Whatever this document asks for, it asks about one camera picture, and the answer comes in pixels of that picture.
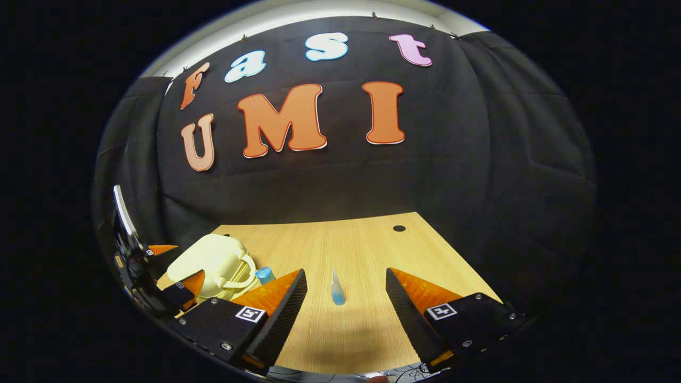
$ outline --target black fabric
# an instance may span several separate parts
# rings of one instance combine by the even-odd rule
[[[125,204],[140,238],[165,244],[159,209],[156,129],[163,94],[171,78],[136,80],[116,106],[97,151],[92,214],[99,247],[113,267],[113,188],[121,185]]]
[[[348,53],[309,61],[305,40],[327,32],[345,33]],[[407,62],[388,40],[395,34],[425,43],[421,52],[433,64]],[[226,83],[232,61],[254,50],[265,51],[265,69]],[[207,61],[195,99],[180,110],[185,80]],[[366,141],[372,116],[362,85],[378,80],[404,88],[398,113],[406,138],[400,144]],[[167,80],[145,81],[165,91]],[[262,93],[279,110],[289,90],[306,83],[323,87],[317,111],[327,147],[294,152],[285,145],[280,153],[270,147],[264,157],[246,159],[237,103]],[[95,208],[108,209],[112,179],[126,182],[125,198],[149,243],[168,240],[185,249],[220,224],[417,211],[503,299],[525,309],[548,302],[582,259],[596,193],[586,135],[551,78],[494,33],[454,40],[420,25],[370,17],[297,22],[198,61],[174,79],[159,107],[160,95],[135,104],[145,116],[140,131],[130,125],[130,112],[123,115],[131,120],[118,123],[120,132],[109,132],[110,124],[100,153],[116,145],[104,145],[109,135],[121,137],[120,145],[133,134],[144,150],[102,154],[96,174]],[[131,102],[124,99],[114,117]],[[148,123],[156,113],[154,147],[156,127]],[[196,172],[180,131],[207,113],[215,116],[215,162]],[[202,155],[200,129],[194,137]]]

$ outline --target wooden table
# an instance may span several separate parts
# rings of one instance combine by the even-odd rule
[[[397,232],[401,225],[405,231]],[[362,373],[418,363],[385,292],[394,267],[459,295],[499,297],[417,213],[305,224],[222,225],[257,268],[279,277],[304,269],[308,292],[277,365],[317,373]],[[346,303],[331,299],[336,269]],[[159,287],[170,284],[159,280]]]

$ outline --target light blue letter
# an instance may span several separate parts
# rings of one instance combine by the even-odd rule
[[[254,50],[239,57],[232,63],[232,69],[225,75],[225,81],[234,82],[243,76],[254,76],[260,73],[267,65],[262,62],[264,58],[264,50]]]
[[[305,52],[305,57],[310,61],[333,60],[345,56],[347,53],[347,36],[341,32],[320,33],[305,41],[305,46],[310,48]]]

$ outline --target orange triangle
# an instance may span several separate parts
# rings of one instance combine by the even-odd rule
[[[188,310],[191,306],[194,305],[194,303],[196,303],[196,297],[199,296],[199,292],[201,292],[201,288],[204,286],[205,278],[206,273],[203,270],[201,270],[181,281],[182,284],[185,285],[185,288],[191,291],[192,294],[194,294],[194,299],[182,305],[182,311]]]
[[[232,302],[242,306],[253,307],[254,309],[265,310],[267,315],[272,317],[274,310],[284,299],[286,292],[291,288],[299,272],[300,269],[279,277],[238,298],[232,299]]]
[[[421,315],[426,309],[455,301],[461,296],[404,271],[390,268]]]
[[[161,255],[168,250],[173,250],[175,245],[150,245],[149,249],[154,253],[155,256]]]

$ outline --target watering can handle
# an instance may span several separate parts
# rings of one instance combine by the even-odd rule
[[[253,286],[255,286],[257,284],[257,282],[258,282],[258,280],[257,280],[257,278],[255,278],[253,280],[253,283],[251,283],[249,286],[241,289],[241,291],[234,293],[234,295],[232,295],[232,297],[229,300],[231,301],[232,299],[237,299],[238,297],[242,296],[243,294],[246,294],[247,292],[251,291],[251,289],[253,288]]]
[[[244,253],[243,256],[240,257],[241,260],[246,261],[246,263],[249,265],[249,277],[243,282],[232,282],[232,281],[226,281],[221,287],[222,288],[244,288],[248,287],[253,283],[253,280],[255,279],[255,263],[253,263],[253,259],[251,258],[251,255],[248,253]]]

